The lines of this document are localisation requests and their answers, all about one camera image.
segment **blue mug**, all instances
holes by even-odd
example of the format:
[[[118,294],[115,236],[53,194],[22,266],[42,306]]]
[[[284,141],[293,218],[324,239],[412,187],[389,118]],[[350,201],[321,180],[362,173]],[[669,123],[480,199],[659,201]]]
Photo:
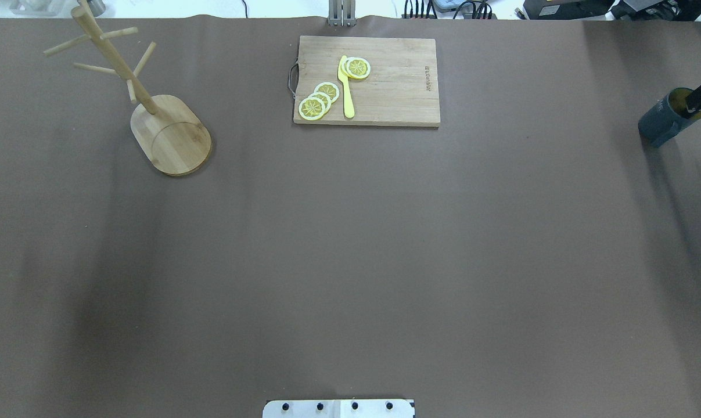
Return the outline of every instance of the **blue mug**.
[[[685,98],[692,92],[690,88],[674,88],[639,119],[639,134],[647,138],[651,146],[658,148],[701,119],[701,111],[692,117],[682,116],[685,112]]]

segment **gray table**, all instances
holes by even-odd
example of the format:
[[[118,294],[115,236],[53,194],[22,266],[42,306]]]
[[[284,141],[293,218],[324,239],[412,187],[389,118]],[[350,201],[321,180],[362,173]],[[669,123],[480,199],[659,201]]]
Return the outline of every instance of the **gray table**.
[[[701,23],[325,23],[104,21],[215,140],[170,178],[73,21],[0,21],[0,416],[701,417],[701,122],[637,133]],[[292,124],[300,34],[435,37],[440,129]]]

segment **wooden cutting board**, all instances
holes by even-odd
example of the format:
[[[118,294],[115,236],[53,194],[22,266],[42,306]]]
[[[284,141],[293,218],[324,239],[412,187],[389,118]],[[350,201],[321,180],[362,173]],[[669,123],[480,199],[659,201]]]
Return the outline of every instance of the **wooden cutting board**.
[[[371,64],[365,80],[350,80],[355,117],[343,114],[340,57],[360,56]],[[299,82],[294,104],[296,124],[439,127],[438,61],[435,39],[300,37]],[[340,88],[340,97],[318,121],[298,113],[300,101],[324,81]]]

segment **white bracket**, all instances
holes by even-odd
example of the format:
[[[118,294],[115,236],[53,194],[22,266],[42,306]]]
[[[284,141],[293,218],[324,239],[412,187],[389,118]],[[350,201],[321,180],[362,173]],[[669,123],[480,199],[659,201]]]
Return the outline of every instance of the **white bracket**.
[[[355,26],[355,0],[329,0],[330,26]]]
[[[415,418],[413,399],[276,400],[263,418]]]

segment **lemon slice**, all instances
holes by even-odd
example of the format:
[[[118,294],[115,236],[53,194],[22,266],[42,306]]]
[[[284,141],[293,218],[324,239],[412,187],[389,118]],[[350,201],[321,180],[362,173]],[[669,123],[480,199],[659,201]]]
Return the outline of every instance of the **lemon slice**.
[[[349,56],[343,64],[343,70],[348,77],[363,80],[371,74],[371,63],[360,56]]]
[[[307,121],[316,121],[327,112],[324,101],[316,96],[305,98],[299,103],[299,115]]]
[[[327,95],[327,93],[323,92],[314,92],[311,93],[308,97],[311,98],[320,98],[324,102],[324,112],[329,112],[329,108],[332,107],[332,98]]]
[[[315,92],[322,92],[325,95],[329,96],[330,101],[332,103],[337,101],[337,98],[340,97],[340,88],[337,87],[337,84],[334,82],[320,82],[317,87],[314,89]]]

